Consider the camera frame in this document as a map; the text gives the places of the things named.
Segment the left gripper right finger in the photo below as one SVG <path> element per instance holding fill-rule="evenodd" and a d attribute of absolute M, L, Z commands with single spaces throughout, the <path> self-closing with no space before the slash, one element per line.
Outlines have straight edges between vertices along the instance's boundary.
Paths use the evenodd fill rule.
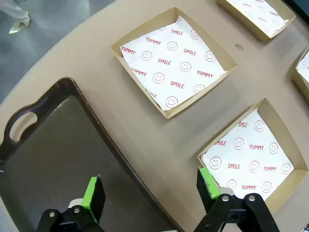
<path fill-rule="evenodd" d="M 279 228 L 258 193 L 242 199 L 230 188 L 219 187 L 207 168 L 197 171 L 197 190 L 206 215 L 196 232 L 222 232 L 226 224 L 236 224 L 242 232 L 278 232 Z"/>

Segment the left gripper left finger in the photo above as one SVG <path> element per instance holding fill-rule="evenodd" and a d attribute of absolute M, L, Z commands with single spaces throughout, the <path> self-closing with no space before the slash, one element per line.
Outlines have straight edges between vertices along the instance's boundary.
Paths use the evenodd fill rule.
<path fill-rule="evenodd" d="M 81 203 L 64 212 L 47 209 L 42 213 L 38 232 L 102 232 L 99 225 L 106 200 L 100 176 L 90 179 Z"/>

